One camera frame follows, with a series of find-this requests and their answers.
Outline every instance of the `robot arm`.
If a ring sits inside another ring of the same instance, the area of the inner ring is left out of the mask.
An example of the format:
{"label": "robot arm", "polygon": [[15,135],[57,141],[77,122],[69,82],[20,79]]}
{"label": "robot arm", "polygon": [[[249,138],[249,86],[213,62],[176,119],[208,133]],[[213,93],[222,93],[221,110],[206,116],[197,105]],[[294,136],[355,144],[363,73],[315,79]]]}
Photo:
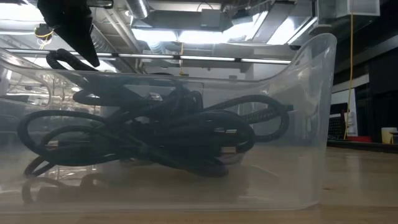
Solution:
{"label": "robot arm", "polygon": [[93,66],[100,65],[91,30],[93,18],[90,7],[110,9],[113,0],[38,0],[40,10],[47,25],[84,59]]}

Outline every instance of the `black cable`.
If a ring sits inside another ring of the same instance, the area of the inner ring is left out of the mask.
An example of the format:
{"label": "black cable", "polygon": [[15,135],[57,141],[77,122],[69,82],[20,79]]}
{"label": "black cable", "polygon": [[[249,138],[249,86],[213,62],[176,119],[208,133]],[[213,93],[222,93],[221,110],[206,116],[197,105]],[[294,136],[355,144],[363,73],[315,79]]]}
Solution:
{"label": "black cable", "polygon": [[[75,70],[96,71],[63,49],[47,55],[47,62],[52,68],[66,70],[58,60],[67,62]],[[228,174],[228,169],[217,158],[225,153],[247,152],[256,141],[278,139],[289,127],[287,112],[291,106],[282,105],[264,95],[242,96],[204,108],[200,92],[190,91],[182,82],[172,78],[146,79],[146,85],[172,86],[174,89],[167,96],[162,95],[159,101],[143,97],[125,87],[138,85],[136,80],[144,77],[102,76],[90,72],[81,72],[79,76],[69,71],[59,71],[59,74],[82,88],[73,96],[76,102],[117,106],[119,109],[107,118],[60,110],[28,114],[20,121],[17,133],[25,146],[39,157],[27,166],[24,172],[26,176],[41,175],[55,165],[88,166],[133,158],[201,176],[222,177]],[[267,109],[243,116],[225,110],[249,102],[267,104]],[[86,126],[55,129],[36,143],[29,135],[29,123],[49,116],[84,118],[92,122]],[[146,117],[149,122],[140,121],[140,117]],[[250,124],[276,117],[280,117],[279,128],[271,134],[256,136],[250,127]],[[83,134],[62,137],[75,132]],[[44,162],[48,164],[37,169]]]}
{"label": "black cable", "polygon": [[211,6],[211,4],[209,4],[207,1],[202,1],[201,3],[199,3],[198,7],[197,7],[197,11],[199,10],[199,7],[203,4],[206,3],[206,5],[210,6],[211,9],[213,9],[213,6]]}

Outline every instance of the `ceiling light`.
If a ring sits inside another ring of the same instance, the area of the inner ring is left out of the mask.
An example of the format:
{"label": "ceiling light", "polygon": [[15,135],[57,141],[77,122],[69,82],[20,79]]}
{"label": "ceiling light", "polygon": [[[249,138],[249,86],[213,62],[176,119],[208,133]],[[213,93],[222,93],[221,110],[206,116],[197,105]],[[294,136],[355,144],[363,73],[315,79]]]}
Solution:
{"label": "ceiling light", "polygon": [[273,59],[260,59],[260,58],[242,58],[241,61],[248,63],[271,63],[271,64],[280,64],[280,65],[290,64],[289,60],[273,60]]}
{"label": "ceiling light", "polygon": [[286,44],[295,34],[294,22],[291,18],[287,18],[275,31],[274,35],[268,40],[267,44],[282,45]]}
{"label": "ceiling light", "polygon": [[253,18],[246,9],[238,9],[236,14],[232,17],[234,25],[252,22]]}
{"label": "ceiling light", "polygon": [[219,44],[227,42],[222,32],[210,31],[183,31],[178,41],[188,44]]}
{"label": "ceiling light", "polygon": [[148,1],[151,8],[154,10],[165,10],[165,11],[184,11],[184,12],[200,12],[201,9],[221,9],[220,3],[215,2],[203,2],[200,1]]}
{"label": "ceiling light", "polygon": [[297,38],[299,38],[301,35],[303,35],[303,33],[305,31],[307,31],[317,20],[318,20],[318,18],[314,17],[307,25],[305,25],[305,27],[303,27],[303,29],[300,29],[287,43],[291,44],[295,40],[297,40]]}
{"label": "ceiling light", "polygon": [[48,97],[48,94],[43,93],[7,93],[7,96],[44,96]]}
{"label": "ceiling light", "polygon": [[97,53],[99,57],[112,57],[112,53]]}
{"label": "ceiling light", "polygon": [[15,32],[15,31],[3,31],[0,30],[0,35],[33,35],[34,32]]}
{"label": "ceiling light", "polygon": [[213,60],[213,61],[220,61],[220,62],[233,62],[235,58],[229,57],[206,57],[206,56],[188,56],[188,55],[181,55],[181,59],[187,60]]}
{"label": "ceiling light", "polygon": [[232,26],[223,32],[226,40],[245,37],[253,28],[253,22],[245,22]]}
{"label": "ceiling light", "polygon": [[71,90],[72,91],[80,91],[81,89],[79,87],[72,87]]}
{"label": "ceiling light", "polygon": [[261,26],[262,22],[264,22],[264,20],[266,19],[267,15],[268,15],[268,11],[264,11],[261,14],[259,13],[259,14],[256,14],[253,16],[253,27],[246,35],[245,40],[253,39],[254,35],[260,29],[260,26]]}
{"label": "ceiling light", "polygon": [[119,54],[120,57],[149,58],[149,59],[173,59],[173,55],[151,55],[151,54]]}
{"label": "ceiling light", "polygon": [[176,41],[177,36],[172,30],[131,29],[137,40],[146,42]]}
{"label": "ceiling light", "polygon": [[32,5],[0,3],[0,19],[44,21],[41,12]]}

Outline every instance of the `red object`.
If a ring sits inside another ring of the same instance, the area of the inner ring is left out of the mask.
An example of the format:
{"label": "red object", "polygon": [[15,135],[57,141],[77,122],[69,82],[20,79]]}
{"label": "red object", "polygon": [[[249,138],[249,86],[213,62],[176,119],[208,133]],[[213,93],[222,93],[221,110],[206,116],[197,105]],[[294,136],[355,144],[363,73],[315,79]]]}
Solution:
{"label": "red object", "polygon": [[356,142],[372,142],[370,136],[347,136],[347,139]]}

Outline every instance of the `metal rail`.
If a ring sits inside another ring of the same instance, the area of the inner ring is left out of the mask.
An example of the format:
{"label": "metal rail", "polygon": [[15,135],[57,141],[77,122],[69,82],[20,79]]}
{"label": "metal rail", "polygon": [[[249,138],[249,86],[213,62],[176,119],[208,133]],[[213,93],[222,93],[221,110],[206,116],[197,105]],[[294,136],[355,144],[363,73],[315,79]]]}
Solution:
{"label": "metal rail", "polygon": [[[31,49],[5,49],[15,54],[26,55],[47,55],[53,50],[31,50]],[[71,52],[72,55],[80,56],[77,52]],[[263,63],[288,65],[290,60],[278,60],[271,58],[236,58],[236,57],[211,57],[211,56],[191,56],[191,55],[156,55],[156,54],[123,54],[123,53],[97,53],[99,58],[112,60],[120,58],[148,58],[148,59],[172,59],[172,60],[202,60],[213,62],[241,62],[241,63]]]}

